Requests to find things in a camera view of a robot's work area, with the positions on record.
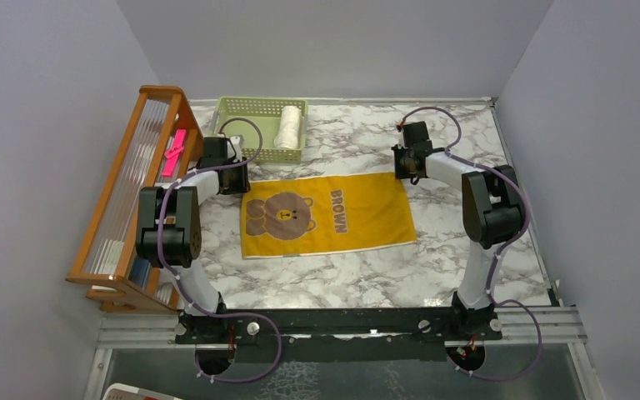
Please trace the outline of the white towel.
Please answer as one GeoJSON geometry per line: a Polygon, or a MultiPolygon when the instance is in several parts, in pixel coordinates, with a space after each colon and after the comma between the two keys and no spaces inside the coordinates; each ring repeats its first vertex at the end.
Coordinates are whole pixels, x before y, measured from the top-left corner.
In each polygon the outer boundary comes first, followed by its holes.
{"type": "Polygon", "coordinates": [[[279,128],[274,138],[275,148],[298,148],[302,116],[301,109],[296,106],[289,105],[282,109],[279,128]]]}

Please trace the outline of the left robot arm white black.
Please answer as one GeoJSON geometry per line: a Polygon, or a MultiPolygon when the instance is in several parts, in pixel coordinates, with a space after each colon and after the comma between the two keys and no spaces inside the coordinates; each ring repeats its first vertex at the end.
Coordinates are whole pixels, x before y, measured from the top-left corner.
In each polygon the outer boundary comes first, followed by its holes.
{"type": "Polygon", "coordinates": [[[182,312],[200,316],[197,331],[215,343],[228,334],[222,294],[198,259],[202,250],[200,207],[211,197],[250,190],[248,160],[240,136],[205,137],[196,168],[138,194],[136,256],[162,270],[183,300],[182,312]]]}

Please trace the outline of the yellow towel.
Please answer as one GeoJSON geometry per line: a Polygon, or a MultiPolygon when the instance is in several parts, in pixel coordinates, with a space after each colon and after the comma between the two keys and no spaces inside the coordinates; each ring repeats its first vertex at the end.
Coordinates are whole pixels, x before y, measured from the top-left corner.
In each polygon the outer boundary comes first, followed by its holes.
{"type": "Polygon", "coordinates": [[[242,198],[242,257],[387,248],[417,239],[406,190],[391,172],[252,182],[242,198]]]}

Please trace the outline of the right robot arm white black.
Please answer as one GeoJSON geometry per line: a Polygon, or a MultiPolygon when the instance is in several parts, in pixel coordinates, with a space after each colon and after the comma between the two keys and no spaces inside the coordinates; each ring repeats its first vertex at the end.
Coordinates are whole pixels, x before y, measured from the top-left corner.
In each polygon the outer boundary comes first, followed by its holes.
{"type": "Polygon", "coordinates": [[[432,179],[462,193],[462,225],[470,246],[447,327],[456,338],[470,338],[493,319],[495,277],[503,254],[528,225],[518,180],[508,165],[480,167],[434,147],[425,122],[402,122],[397,130],[402,138],[392,147],[396,178],[413,185],[432,179]]]}

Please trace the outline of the green plastic basket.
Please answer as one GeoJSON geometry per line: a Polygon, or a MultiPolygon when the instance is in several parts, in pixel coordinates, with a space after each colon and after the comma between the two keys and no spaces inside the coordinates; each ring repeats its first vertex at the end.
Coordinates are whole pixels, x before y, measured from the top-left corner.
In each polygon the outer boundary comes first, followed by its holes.
{"type": "Polygon", "coordinates": [[[257,163],[299,164],[306,144],[308,101],[290,97],[220,97],[210,128],[213,133],[243,138],[242,152],[247,158],[260,148],[257,163]],[[298,143],[294,149],[276,147],[282,112],[293,106],[300,112],[298,143]]]}

